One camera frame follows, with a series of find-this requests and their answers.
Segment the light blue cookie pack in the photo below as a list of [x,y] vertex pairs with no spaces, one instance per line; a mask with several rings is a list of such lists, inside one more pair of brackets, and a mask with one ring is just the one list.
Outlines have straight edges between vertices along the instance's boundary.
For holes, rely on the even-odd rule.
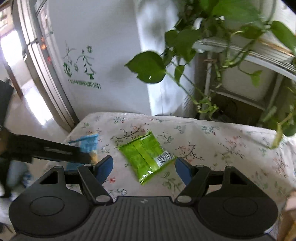
[[93,133],[90,135],[82,136],[76,140],[68,141],[68,144],[74,147],[79,147],[81,152],[89,154],[91,157],[91,164],[95,165],[98,162],[98,141],[98,134]]

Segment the green snack pack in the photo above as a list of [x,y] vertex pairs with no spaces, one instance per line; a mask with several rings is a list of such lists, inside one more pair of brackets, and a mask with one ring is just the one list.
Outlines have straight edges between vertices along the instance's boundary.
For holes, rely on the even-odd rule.
[[131,164],[141,185],[176,159],[173,154],[161,147],[152,132],[148,132],[118,149]]

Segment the cardboard milk box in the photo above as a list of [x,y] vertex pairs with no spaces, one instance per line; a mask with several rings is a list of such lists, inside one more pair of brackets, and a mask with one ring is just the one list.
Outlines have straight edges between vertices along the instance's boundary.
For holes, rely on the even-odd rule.
[[290,196],[280,216],[277,240],[294,241],[295,237],[295,196]]

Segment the floral tablecloth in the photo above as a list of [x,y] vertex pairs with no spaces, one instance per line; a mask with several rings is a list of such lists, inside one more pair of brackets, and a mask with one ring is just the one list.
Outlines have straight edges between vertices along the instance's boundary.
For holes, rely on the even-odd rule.
[[98,157],[110,155],[114,161],[113,170],[104,182],[113,198],[176,197],[185,185],[174,164],[140,184],[118,149],[148,132],[154,134],[165,150],[191,165],[205,165],[212,170],[237,168],[277,203],[285,201],[295,190],[295,138],[283,138],[278,148],[271,149],[275,132],[264,128],[175,116],[93,113],[74,128],[66,141],[98,134]]

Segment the white refrigerator with logo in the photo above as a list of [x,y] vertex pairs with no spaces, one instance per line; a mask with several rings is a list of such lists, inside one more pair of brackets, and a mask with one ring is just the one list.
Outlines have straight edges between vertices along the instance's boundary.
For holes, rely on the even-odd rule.
[[163,51],[177,1],[12,1],[11,8],[24,61],[66,130],[96,112],[184,114],[184,94],[169,78],[148,85],[126,67],[142,51]]

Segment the white square planter pot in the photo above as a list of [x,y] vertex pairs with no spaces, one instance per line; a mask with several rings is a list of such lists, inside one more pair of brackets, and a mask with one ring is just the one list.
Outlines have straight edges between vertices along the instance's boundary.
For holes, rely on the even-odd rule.
[[276,73],[266,67],[243,61],[240,66],[226,69],[222,77],[222,86],[234,94],[252,99],[262,100]]

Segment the white plant stand shelf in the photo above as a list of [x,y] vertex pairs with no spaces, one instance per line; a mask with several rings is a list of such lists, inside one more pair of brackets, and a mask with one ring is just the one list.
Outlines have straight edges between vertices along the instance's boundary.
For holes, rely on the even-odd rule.
[[242,49],[237,45],[211,38],[197,41],[193,47],[198,51],[195,58],[194,82],[204,95],[212,95],[218,111],[212,119],[226,123],[253,125],[260,114],[272,107],[285,79],[295,83],[295,67],[292,56],[272,49],[266,44],[255,44],[237,66],[222,72],[218,81],[216,67],[222,66],[229,49],[235,57]]

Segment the pothos plant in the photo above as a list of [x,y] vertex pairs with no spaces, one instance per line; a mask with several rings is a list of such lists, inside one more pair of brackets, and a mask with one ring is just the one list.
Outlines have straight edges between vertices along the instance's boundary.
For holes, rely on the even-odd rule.
[[162,53],[144,51],[126,67],[147,84],[169,77],[197,115],[221,121],[217,94],[245,98],[243,87],[268,74],[295,79],[295,1],[181,1]]

